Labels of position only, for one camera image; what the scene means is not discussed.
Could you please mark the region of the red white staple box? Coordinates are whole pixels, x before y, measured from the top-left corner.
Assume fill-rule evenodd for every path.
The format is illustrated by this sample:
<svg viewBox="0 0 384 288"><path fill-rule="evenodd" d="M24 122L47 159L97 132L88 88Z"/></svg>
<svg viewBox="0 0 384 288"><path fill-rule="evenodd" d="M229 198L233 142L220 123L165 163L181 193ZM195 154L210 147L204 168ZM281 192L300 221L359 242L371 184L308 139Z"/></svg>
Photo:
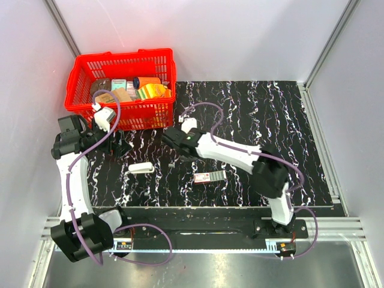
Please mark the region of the red white staple box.
<svg viewBox="0 0 384 288"><path fill-rule="evenodd" d="M214 171L214 172L205 172L205 173L195 173L194 174L194 183L203 184L209 182L223 181L226 180L226 172L223 170Z"/></svg>

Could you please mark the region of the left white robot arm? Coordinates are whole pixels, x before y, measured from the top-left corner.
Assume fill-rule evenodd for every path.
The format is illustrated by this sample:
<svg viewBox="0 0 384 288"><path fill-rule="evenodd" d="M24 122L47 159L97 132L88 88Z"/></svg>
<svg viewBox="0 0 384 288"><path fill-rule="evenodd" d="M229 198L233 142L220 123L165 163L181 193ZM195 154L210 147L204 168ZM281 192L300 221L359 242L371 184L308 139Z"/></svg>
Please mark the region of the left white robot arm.
<svg viewBox="0 0 384 288"><path fill-rule="evenodd" d="M58 119L59 134L51 150L59 169L62 185L62 208L59 224L50 235L71 262L95 258L113 247L113 234L124 237L130 223L120 206L96 214L88 190L88 158L86 151L111 147L110 124L115 112L107 109L95 114L92 126L80 115Z"/></svg>

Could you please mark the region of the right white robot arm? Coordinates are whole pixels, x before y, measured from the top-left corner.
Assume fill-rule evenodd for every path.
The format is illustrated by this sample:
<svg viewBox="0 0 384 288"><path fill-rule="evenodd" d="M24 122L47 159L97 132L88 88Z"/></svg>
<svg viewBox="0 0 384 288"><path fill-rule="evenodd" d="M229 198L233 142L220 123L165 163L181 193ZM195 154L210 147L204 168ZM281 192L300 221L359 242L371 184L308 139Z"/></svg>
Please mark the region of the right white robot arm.
<svg viewBox="0 0 384 288"><path fill-rule="evenodd" d="M294 212L287 195L288 167L278 161L272 151L224 140L197 128L186 133L169 127L162 135L162 141L187 159L221 161L246 171L250 174L253 190L268 200L274 233L285 238L294 231Z"/></svg>

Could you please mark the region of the red plastic shopping basket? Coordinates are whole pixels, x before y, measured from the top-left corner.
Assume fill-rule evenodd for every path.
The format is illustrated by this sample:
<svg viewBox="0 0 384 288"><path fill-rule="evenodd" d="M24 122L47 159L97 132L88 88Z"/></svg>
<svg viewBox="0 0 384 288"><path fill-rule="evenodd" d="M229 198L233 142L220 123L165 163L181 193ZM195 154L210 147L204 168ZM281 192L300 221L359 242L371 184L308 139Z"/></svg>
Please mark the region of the red plastic shopping basket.
<svg viewBox="0 0 384 288"><path fill-rule="evenodd" d="M172 126L177 73L173 50L170 48L78 56L68 77L64 107L67 111L82 115L90 121L94 115L91 106L91 85L102 78L132 79L134 77L157 77L166 81L172 96L122 103L117 129L130 131Z"/></svg>

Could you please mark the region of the brown cardboard box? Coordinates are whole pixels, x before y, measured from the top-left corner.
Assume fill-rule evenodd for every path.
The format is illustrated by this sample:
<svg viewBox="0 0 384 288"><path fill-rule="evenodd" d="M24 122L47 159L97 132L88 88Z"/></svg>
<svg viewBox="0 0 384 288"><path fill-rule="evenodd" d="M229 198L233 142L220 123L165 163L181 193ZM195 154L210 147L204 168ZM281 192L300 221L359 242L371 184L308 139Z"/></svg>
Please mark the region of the brown cardboard box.
<svg viewBox="0 0 384 288"><path fill-rule="evenodd" d="M128 92L124 88L118 88L111 93L118 99L120 103L131 102L132 99L129 96ZM115 99L111 96L110 93L103 93L95 98L97 103L115 103Z"/></svg>

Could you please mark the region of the pink white small box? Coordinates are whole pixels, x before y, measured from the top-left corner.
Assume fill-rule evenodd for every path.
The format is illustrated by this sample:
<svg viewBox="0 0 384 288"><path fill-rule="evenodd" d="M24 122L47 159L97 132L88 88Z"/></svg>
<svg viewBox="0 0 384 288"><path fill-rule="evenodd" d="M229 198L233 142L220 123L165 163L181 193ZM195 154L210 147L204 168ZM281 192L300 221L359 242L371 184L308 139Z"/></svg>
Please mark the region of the pink white small box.
<svg viewBox="0 0 384 288"><path fill-rule="evenodd" d="M137 90L134 88L132 81L127 81L126 91L127 91L128 95L130 96L130 98L138 98Z"/></svg>

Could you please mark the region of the teal white box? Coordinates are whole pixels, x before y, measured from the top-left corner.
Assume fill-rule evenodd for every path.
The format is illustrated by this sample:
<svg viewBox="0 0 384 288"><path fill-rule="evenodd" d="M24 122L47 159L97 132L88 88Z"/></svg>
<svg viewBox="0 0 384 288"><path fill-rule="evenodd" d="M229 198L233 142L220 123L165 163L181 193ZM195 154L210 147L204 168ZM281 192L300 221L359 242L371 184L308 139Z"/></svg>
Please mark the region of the teal white box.
<svg viewBox="0 0 384 288"><path fill-rule="evenodd" d="M126 79L112 79L111 80L111 90L116 90L116 89L124 89L126 90L127 88L127 80Z"/></svg>

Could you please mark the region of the yellow orange snack box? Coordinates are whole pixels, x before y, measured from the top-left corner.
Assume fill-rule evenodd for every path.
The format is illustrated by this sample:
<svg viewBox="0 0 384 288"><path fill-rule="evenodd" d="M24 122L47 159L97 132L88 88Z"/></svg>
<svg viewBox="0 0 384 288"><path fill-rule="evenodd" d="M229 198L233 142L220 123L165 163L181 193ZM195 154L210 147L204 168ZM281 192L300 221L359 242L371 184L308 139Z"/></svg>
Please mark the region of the yellow orange snack box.
<svg viewBox="0 0 384 288"><path fill-rule="evenodd" d="M142 100L155 98L170 98L172 91L165 85L149 83L137 90Z"/></svg>

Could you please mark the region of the brown round cookie pack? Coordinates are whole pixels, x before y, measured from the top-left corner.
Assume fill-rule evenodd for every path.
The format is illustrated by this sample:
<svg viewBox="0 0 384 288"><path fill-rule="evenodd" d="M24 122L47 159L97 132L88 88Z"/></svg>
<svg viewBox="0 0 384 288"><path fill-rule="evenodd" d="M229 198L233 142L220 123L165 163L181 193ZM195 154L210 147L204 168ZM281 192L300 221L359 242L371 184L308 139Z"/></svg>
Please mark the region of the brown round cookie pack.
<svg viewBox="0 0 384 288"><path fill-rule="evenodd" d="M96 79L90 88L90 95L93 96L99 90L111 91L112 83L109 78Z"/></svg>

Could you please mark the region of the orange bottle blue cap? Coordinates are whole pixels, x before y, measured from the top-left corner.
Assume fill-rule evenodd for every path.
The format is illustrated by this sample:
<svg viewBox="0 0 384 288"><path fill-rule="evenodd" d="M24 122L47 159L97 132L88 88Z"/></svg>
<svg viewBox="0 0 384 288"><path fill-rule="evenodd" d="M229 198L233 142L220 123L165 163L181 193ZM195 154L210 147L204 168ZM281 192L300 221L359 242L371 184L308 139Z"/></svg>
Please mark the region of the orange bottle blue cap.
<svg viewBox="0 0 384 288"><path fill-rule="evenodd" d="M135 89L140 89L147 84L162 84L162 82L158 77L135 77L133 79Z"/></svg>

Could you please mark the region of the aluminium frame rail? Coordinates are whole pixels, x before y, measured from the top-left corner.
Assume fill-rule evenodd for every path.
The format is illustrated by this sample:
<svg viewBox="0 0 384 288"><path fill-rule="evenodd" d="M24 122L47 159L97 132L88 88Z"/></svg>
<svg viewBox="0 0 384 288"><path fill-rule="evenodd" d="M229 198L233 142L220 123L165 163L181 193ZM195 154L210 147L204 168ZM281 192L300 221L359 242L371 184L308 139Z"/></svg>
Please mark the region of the aluminium frame rail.
<svg viewBox="0 0 384 288"><path fill-rule="evenodd" d="M299 217L306 225L310 238L314 238L316 225L311 217ZM59 217L48 217L41 234L41 240L50 239L50 228L59 224ZM356 217L319 217L318 241L366 241L365 233L359 218Z"/></svg>

